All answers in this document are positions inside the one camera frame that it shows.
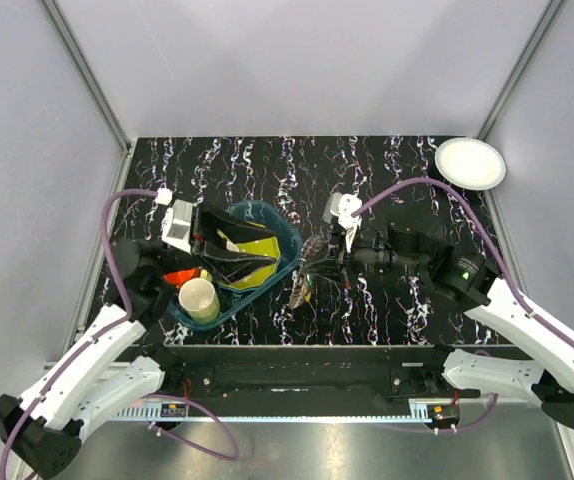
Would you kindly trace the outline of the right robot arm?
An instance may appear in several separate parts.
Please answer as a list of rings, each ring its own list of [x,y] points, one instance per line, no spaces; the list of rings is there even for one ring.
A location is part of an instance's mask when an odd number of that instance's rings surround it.
[[[418,236],[390,232],[387,239],[365,241],[337,227],[330,239],[314,235],[303,245],[291,307],[304,301],[315,278],[348,285],[352,273],[414,277],[453,312],[491,328],[528,356],[510,360],[438,346],[419,376],[427,393],[506,395],[574,430],[574,330],[528,299],[496,262]]]

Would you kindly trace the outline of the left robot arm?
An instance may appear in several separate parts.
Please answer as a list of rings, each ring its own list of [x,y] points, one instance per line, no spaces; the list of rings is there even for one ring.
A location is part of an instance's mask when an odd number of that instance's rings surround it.
[[[59,475],[99,426],[150,394],[170,396],[184,387],[182,359],[164,346],[146,348],[105,382],[102,373],[166,312],[176,289],[166,277],[199,267],[223,283],[240,281],[275,255],[254,247],[276,239],[266,226],[208,204],[178,201],[162,221],[161,238],[106,240],[117,298],[33,386],[17,397],[0,396],[0,477],[16,454],[43,479]]]

